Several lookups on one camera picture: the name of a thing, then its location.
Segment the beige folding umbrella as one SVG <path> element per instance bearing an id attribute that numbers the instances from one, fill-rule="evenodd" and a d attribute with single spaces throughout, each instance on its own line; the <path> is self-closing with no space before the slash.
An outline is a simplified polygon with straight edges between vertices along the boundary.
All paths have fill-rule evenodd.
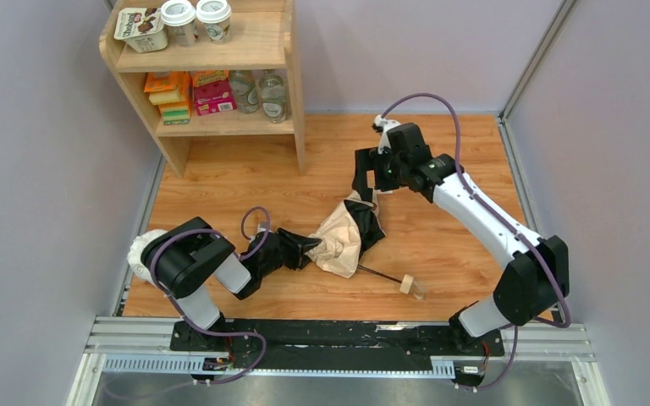
<path id="1" fill-rule="evenodd" d="M 399 291 L 422 300 L 427 290 L 409 274 L 393 277 L 361 264 L 361 258 L 375 243 L 385 238 L 379 221 L 379 192 L 352 191 L 310 235 L 319 243 L 306 251 L 306 257 L 321 270 L 350 278 L 360 270 L 399 285 Z"/>

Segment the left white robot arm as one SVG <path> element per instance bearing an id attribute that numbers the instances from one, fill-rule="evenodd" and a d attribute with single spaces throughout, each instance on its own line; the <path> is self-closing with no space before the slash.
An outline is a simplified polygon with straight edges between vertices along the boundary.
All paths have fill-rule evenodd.
<path id="1" fill-rule="evenodd" d="M 308 265 L 307 254 L 321 242 L 282 228 L 273 232 L 261 224 L 248 249 L 239 254 L 221 233 L 194 217 L 170 231 L 155 229 L 136 237 L 127 261 L 136 277 L 166 294 L 186 322 L 198 331 L 211 331 L 223 314 L 206 287 L 208 279 L 217 280 L 237 299 L 246 299 L 280 268 Z"/>

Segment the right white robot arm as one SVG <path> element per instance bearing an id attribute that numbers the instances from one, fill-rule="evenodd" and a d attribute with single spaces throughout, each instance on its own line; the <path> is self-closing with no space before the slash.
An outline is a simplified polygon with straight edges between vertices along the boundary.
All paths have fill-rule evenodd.
<path id="1" fill-rule="evenodd" d="M 420 128 L 376 116 L 378 146 L 355 153 L 353 186 L 366 195 L 408 188 L 448 212 L 495 258 L 503 273 L 485 299 L 449 318 L 454 340 L 472 343 L 509 325 L 524 326 L 569 294 L 569 254 L 558 236 L 543 238 L 486 196 L 456 160 L 433 156 Z"/>

